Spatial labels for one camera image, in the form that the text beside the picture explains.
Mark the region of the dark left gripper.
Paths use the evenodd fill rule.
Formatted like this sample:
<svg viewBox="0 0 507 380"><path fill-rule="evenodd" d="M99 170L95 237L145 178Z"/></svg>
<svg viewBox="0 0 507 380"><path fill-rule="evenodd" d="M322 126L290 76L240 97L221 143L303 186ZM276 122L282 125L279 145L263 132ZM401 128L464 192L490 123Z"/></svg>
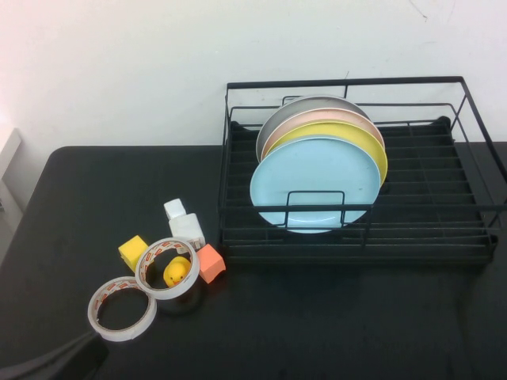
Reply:
<svg viewBox="0 0 507 380"><path fill-rule="evenodd" d="M1 369L1 379L91 379L109 353L101 336L88 332L46 354Z"/></svg>

